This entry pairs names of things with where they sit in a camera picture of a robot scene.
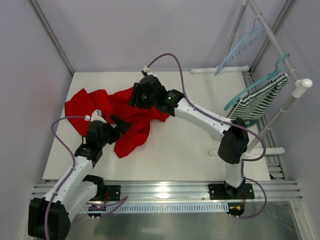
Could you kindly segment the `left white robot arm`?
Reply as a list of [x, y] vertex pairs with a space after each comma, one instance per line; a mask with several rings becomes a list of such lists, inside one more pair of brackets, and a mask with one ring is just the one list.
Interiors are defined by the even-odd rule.
[[33, 198], [28, 206], [27, 233], [43, 240], [64, 240], [75, 216], [90, 200], [104, 194], [104, 179], [91, 175], [103, 155], [103, 148], [119, 140], [131, 127], [115, 115], [107, 122], [100, 110], [85, 116], [68, 116], [88, 123], [86, 134], [75, 152], [67, 147], [71, 164], [43, 197]]

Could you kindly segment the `red trousers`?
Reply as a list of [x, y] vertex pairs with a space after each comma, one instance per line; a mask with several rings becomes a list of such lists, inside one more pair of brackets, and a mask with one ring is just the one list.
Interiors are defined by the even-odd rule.
[[165, 122], [170, 116], [160, 112], [154, 106], [150, 109], [129, 106], [128, 100], [132, 91], [132, 88], [128, 88], [110, 95], [104, 89], [90, 93], [81, 89], [64, 103], [64, 114], [66, 117], [90, 116], [95, 110], [100, 110], [102, 117], [109, 123], [113, 122], [110, 118], [111, 115], [130, 123], [130, 129], [116, 141], [113, 149], [118, 158], [124, 158], [137, 147], [146, 143], [152, 120]]

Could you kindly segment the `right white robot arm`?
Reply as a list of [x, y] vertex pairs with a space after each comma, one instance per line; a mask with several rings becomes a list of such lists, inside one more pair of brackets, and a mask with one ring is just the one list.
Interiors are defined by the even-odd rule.
[[220, 142], [217, 155], [225, 162], [224, 189], [235, 199], [244, 191], [242, 160], [248, 149], [249, 136], [243, 119], [231, 120], [206, 110], [190, 101], [186, 92], [166, 90], [159, 79], [150, 74], [134, 83], [128, 105], [133, 108], [155, 107], [161, 113], [188, 121]]

